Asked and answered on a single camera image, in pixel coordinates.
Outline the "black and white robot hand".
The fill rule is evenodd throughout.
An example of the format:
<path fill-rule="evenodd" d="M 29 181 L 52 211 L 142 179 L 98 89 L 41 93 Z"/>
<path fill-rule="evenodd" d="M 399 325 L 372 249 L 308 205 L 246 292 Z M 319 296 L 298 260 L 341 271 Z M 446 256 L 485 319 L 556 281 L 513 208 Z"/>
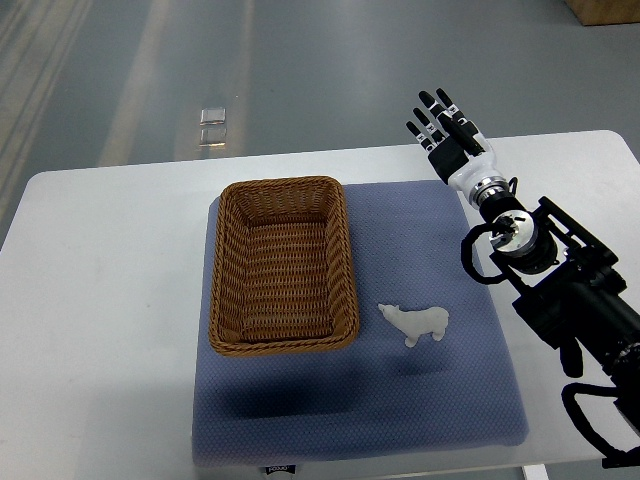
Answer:
<path fill-rule="evenodd" d="M 418 94 L 422 105 L 413 109 L 415 121 L 406 127 L 426 152 L 437 176 L 464 194 L 478 209 L 492 195 L 508 190 L 497 169 L 497 157 L 478 127 L 441 88 L 435 95 Z"/>

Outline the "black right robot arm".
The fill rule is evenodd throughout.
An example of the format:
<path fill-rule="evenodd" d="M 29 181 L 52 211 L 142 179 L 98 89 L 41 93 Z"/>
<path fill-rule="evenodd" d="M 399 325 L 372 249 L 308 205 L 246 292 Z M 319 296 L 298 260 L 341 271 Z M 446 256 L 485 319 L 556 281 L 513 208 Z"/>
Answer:
<path fill-rule="evenodd" d="M 622 298 L 617 256 L 546 197 L 528 211 L 517 200 L 515 180 L 492 176 L 467 196 L 482 224 L 461 243 L 461 263 L 476 282 L 509 282 L 519 296 L 516 313 L 554 349 L 571 378 L 583 374 L 588 351 L 610 378 L 602 389 L 569 385 L 563 402 L 574 421 L 577 394 L 611 396 L 623 418 L 639 426 L 639 314 Z"/>

